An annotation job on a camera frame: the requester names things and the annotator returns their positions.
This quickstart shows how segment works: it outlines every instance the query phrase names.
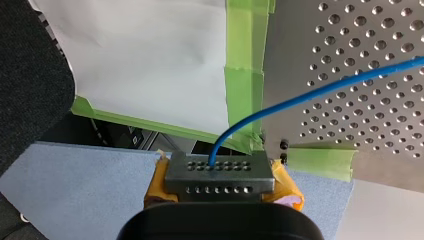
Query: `blue cable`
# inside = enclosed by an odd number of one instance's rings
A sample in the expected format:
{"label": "blue cable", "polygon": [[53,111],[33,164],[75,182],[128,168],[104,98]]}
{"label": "blue cable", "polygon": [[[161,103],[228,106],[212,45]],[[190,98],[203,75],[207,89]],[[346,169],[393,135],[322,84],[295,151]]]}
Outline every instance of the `blue cable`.
{"label": "blue cable", "polygon": [[277,105],[271,106],[269,108],[263,109],[259,112],[256,112],[244,119],[242,119],[241,121],[239,121],[238,123],[234,124],[232,127],[230,127],[229,129],[227,129],[215,142],[213,148],[212,148],[212,152],[209,155],[209,160],[208,160],[208,165],[209,166],[214,166],[215,165],[215,161],[216,161],[216,153],[218,152],[219,147],[221,147],[221,145],[224,143],[224,141],[231,136],[231,134],[233,134],[234,132],[236,132],[237,130],[243,128],[244,126],[246,126],[247,124],[254,122],[258,119],[261,119],[265,116],[271,115],[273,113],[276,113],[278,111],[282,111],[282,110],[286,110],[289,109],[291,107],[294,107],[296,105],[299,105],[301,103],[305,103],[307,101],[312,100],[313,98],[319,97],[319,96],[323,96],[325,94],[328,94],[332,91],[335,91],[337,89],[340,88],[344,88],[362,81],[366,81],[372,78],[376,78],[379,75],[389,75],[389,74],[393,74],[396,72],[403,72],[406,70],[409,70],[411,68],[416,68],[419,66],[423,66],[424,65],[424,57],[416,57],[412,60],[409,61],[405,61],[399,64],[394,64],[391,66],[387,66],[387,67],[382,67],[382,68],[377,68],[368,72],[364,72],[355,76],[351,76],[351,77],[347,77],[344,78],[340,81],[336,81],[333,83],[330,83],[326,86],[320,87],[318,89],[312,90],[308,93],[302,94],[300,96],[297,96],[295,98],[292,98],[290,100],[287,100],[285,102],[281,102]]}

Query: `white paper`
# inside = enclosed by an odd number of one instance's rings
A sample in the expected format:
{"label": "white paper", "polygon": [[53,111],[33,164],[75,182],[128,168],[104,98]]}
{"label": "white paper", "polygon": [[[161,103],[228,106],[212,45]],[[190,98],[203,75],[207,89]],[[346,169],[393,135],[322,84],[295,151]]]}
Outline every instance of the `white paper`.
{"label": "white paper", "polygon": [[33,0],[97,110],[221,134],[225,0]]}

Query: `white wall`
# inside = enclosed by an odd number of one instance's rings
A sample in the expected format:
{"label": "white wall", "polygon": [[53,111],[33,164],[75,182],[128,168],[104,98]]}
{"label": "white wall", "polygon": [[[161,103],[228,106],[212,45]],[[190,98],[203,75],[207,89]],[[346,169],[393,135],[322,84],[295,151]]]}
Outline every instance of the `white wall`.
{"label": "white wall", "polygon": [[336,239],[424,239],[424,194],[355,180]]}

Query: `metal sheet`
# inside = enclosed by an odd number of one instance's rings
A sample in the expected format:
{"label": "metal sheet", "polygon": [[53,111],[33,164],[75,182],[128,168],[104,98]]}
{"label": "metal sheet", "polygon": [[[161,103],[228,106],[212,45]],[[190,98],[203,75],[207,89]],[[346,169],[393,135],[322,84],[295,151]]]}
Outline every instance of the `metal sheet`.
{"label": "metal sheet", "polygon": [[207,156],[172,154],[165,176],[169,193],[179,201],[260,201],[274,190],[274,177],[264,152],[252,156],[218,156],[215,167]]}
{"label": "metal sheet", "polygon": [[[265,56],[265,107],[423,55],[423,6],[419,0],[277,1]],[[280,141],[288,139],[422,158],[423,74],[424,68],[382,76],[266,118],[268,156],[278,157]]]}

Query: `gray felt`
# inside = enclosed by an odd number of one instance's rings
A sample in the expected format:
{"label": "gray felt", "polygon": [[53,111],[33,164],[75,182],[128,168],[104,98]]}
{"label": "gray felt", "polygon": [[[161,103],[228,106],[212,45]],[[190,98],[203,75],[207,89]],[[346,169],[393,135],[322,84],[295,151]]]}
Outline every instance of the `gray felt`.
{"label": "gray felt", "polygon": [[[159,154],[37,143],[0,179],[0,191],[47,238],[115,239],[143,209]],[[290,172],[304,213],[334,239],[353,183]]]}

